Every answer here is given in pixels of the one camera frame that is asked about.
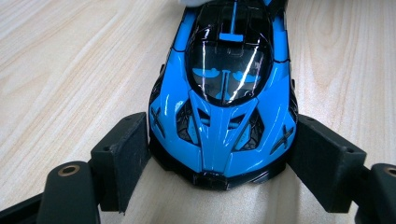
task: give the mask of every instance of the blue toy car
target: blue toy car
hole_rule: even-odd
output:
[[[231,189],[285,168],[296,133],[287,1],[186,8],[149,99],[149,148],[194,185]]]

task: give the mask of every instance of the wooden table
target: wooden table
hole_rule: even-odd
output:
[[[300,112],[396,163],[396,1],[290,0]],[[87,161],[116,122],[146,111],[183,13],[176,0],[0,3],[0,210],[47,173]],[[103,223],[353,223],[327,214],[294,172],[263,185],[194,188],[150,160],[125,216]]]

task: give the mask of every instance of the car vent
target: car vent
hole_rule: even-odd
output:
[[[201,119],[201,122],[204,125],[210,127],[210,117],[204,111],[202,111],[200,109],[198,109],[198,114],[199,114],[199,117]]]
[[[189,135],[189,124],[192,118],[192,107],[190,100],[187,101],[177,112],[176,125],[177,125],[177,135],[184,141],[193,144],[192,139]]]
[[[238,116],[230,120],[228,124],[228,129],[236,129],[241,124],[242,120],[244,119],[245,115]]]
[[[247,143],[242,146],[242,150],[255,149],[259,146],[259,143],[262,140],[264,124],[262,123],[262,118],[260,117],[259,111],[257,109],[255,109],[253,114],[250,116],[247,128],[250,129],[250,135]]]

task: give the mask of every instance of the car windshield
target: car windshield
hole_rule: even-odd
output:
[[[187,73],[194,90],[215,105],[240,104],[262,89],[272,68],[269,48],[198,45],[187,54]]]

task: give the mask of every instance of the car hood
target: car hood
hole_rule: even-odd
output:
[[[190,91],[189,96],[202,149],[202,168],[204,171],[223,173],[231,152],[239,150],[236,147],[244,142],[242,135],[258,101],[252,99],[239,106],[219,107],[208,103],[195,91]]]

